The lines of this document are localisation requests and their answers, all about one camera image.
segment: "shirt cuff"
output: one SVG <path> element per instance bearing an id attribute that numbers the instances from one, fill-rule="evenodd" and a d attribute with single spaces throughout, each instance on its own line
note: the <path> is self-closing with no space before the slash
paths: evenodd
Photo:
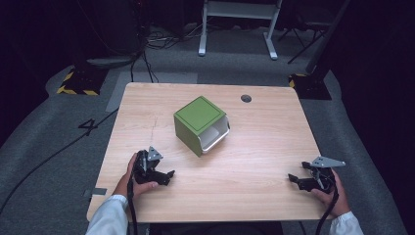
<path id="1" fill-rule="evenodd" d="M 355 216 L 354 216 L 353 212 L 349 211 L 349 212 L 344 213 L 344 214 L 340 215 L 339 217 L 335 218 L 334 222 L 344 222 L 344 221 L 347 221 L 347 220 L 349 220 L 351 218 L 354 218 L 354 217 Z"/>
<path id="2" fill-rule="evenodd" d="M 121 202 L 121 205 L 122 205 L 122 208 L 125 210 L 126 208 L 127 208 L 127 206 L 128 206 L 128 200 L 124 197 L 124 196 L 122 196 L 122 195 L 118 195 L 118 194 L 115 194 L 115 195 L 112 195 L 112 196 L 110 196 L 107 200 L 106 200 L 106 202 L 108 202 L 108 201 L 120 201 Z"/>

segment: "dark background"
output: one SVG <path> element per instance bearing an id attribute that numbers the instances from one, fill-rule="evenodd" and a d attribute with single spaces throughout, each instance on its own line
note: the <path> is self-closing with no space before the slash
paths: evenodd
<path id="1" fill-rule="evenodd" d="M 202 2 L 155 0 L 149 7 L 151 21 L 180 35 L 184 24 L 200 21 Z M 97 20 L 93 1 L 81 4 L 99 33 L 112 30 Z M 164 4 L 171 4 L 171 15 Z M 73 37 L 86 59 L 109 55 L 75 1 L 59 1 L 58 6 L 71 19 Z M 44 86 L 49 77 L 73 64 L 62 22 L 54 19 L 50 7 L 46 0 L 1 2 L 0 145 L 48 97 Z M 338 79 L 347 114 L 390 188 L 409 234 L 415 233 L 414 10 L 408 1 L 350 1 L 317 65 L 332 70 Z"/>

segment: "black controller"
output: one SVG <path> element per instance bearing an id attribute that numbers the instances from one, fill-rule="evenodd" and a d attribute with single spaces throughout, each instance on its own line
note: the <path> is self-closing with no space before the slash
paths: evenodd
<path id="1" fill-rule="evenodd" d="M 152 147 L 150 153 L 146 150 L 139 151 L 133 167 L 135 181 L 138 184 L 156 181 L 159 185 L 168 185 L 170 178 L 173 177 L 174 170 L 169 173 L 156 171 L 156 166 L 161 158 L 162 156 Z"/>
<path id="2" fill-rule="evenodd" d="M 311 166 L 310 163 L 306 162 L 302 162 L 302 167 L 310 170 L 312 178 L 299 179 L 292 174 L 288 174 L 290 181 L 297 183 L 300 190 L 310 192 L 311 189 L 315 188 L 326 194 L 332 192 L 336 179 L 331 168 Z"/>

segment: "green box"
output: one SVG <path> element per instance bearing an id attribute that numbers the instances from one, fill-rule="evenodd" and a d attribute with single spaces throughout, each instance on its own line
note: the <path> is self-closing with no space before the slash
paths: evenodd
<path id="1" fill-rule="evenodd" d="M 174 114 L 176 136 L 197 156 L 207 153 L 229 133 L 228 116 L 204 96 Z"/>

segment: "black cable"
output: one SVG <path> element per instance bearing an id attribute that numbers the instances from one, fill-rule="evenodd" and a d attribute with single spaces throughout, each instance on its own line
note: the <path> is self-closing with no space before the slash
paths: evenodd
<path id="1" fill-rule="evenodd" d="M 151 73 L 151 70 L 150 70 L 149 63 L 147 62 L 146 51 L 143 52 L 143 60 L 146 63 L 146 67 L 147 67 L 147 71 L 149 72 L 150 80 L 152 80 L 152 83 L 155 83 L 153 81 L 153 76 L 152 76 L 152 73 Z"/>
<path id="2" fill-rule="evenodd" d="M 307 233 L 305 232 L 305 228 L 304 228 L 304 224 L 302 224 L 301 221 L 299 221 L 300 227 L 301 227 L 301 231 L 303 235 L 307 235 Z"/>
<path id="3" fill-rule="evenodd" d="M 324 221 L 326 220 L 327 216 L 329 216 L 329 214 L 332 211 L 333 207 L 335 206 L 337 200 L 339 199 L 339 190 L 337 188 L 336 182 L 334 182 L 329 177 L 327 179 L 332 182 L 333 186 L 335 187 L 335 192 L 334 192 L 334 195 L 333 195 L 333 200 L 330 203 L 330 206 L 326 209 L 326 212 L 323 214 L 323 216 L 320 218 L 320 221 L 318 222 L 317 229 L 315 230 L 316 235 L 320 234 L 321 227 L 323 226 Z"/>
<path id="4" fill-rule="evenodd" d="M 112 116 L 114 113 L 116 113 L 118 111 L 118 109 L 112 111 L 109 115 L 107 115 L 106 117 L 104 117 L 100 122 L 98 122 L 96 125 L 91 126 L 87 131 L 85 131 L 85 133 L 83 133 L 82 135 L 80 135 L 79 137 L 77 137 L 76 139 L 74 139 L 72 142 L 70 142 L 69 144 L 67 144 L 64 148 L 60 149 L 59 151 L 57 151 L 56 153 L 54 153 L 53 155 L 51 155 L 49 158 L 47 158 L 46 160 L 44 160 L 42 163 L 38 164 L 34 169 L 32 169 L 27 175 L 24 176 L 24 178 L 13 188 L 13 190 L 10 192 L 10 194 L 7 196 L 6 200 L 4 201 L 3 205 L 1 206 L 0 209 L 0 215 L 3 212 L 3 209 L 6 207 L 7 203 L 9 202 L 9 200 L 12 198 L 12 196 L 15 194 L 16 190 L 18 190 L 18 188 L 24 183 L 25 180 L 28 179 L 29 176 L 31 176 L 37 169 L 39 169 L 41 166 L 43 166 L 44 164 L 46 164 L 47 162 L 49 162 L 51 159 L 55 158 L 57 155 L 59 155 L 61 152 L 63 152 L 65 149 L 69 148 L 70 146 L 72 146 L 74 143 L 76 143 L 77 141 L 79 141 L 80 139 L 82 139 L 83 137 L 85 137 L 86 135 L 89 135 L 89 133 L 91 132 L 92 129 L 95 129 L 98 127 L 98 125 L 100 125 L 102 122 L 104 122 L 107 118 L 109 118 L 110 116 Z"/>
<path id="5" fill-rule="evenodd" d="M 134 61 L 131 63 L 131 67 L 130 67 L 130 75 L 131 75 L 131 82 L 134 82 L 134 74 L 132 72 L 132 69 L 134 67 L 135 62 L 137 61 L 138 58 L 135 58 Z"/>

